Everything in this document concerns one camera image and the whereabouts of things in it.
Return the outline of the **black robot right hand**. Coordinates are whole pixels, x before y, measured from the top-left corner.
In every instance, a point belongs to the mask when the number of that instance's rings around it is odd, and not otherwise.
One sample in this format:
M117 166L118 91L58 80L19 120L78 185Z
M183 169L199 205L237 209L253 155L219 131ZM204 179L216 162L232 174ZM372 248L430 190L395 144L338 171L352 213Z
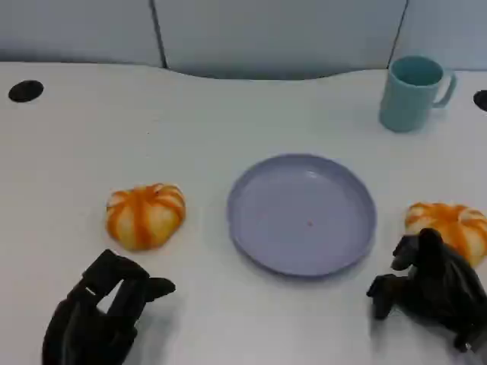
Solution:
M437 230L404 235L393 251L391 268L408 273L374 278L366 293L374 319L386 319L397 306L453 332L453 346L461 353L486 344L486 291L473 267Z

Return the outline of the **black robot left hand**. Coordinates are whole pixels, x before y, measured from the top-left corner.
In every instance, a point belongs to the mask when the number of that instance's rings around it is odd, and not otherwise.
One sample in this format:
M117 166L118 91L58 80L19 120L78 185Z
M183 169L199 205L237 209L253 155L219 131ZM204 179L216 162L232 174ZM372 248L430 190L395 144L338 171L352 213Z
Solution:
M43 338L42 364L122 364L147 303L175 284L106 249L59 302Z

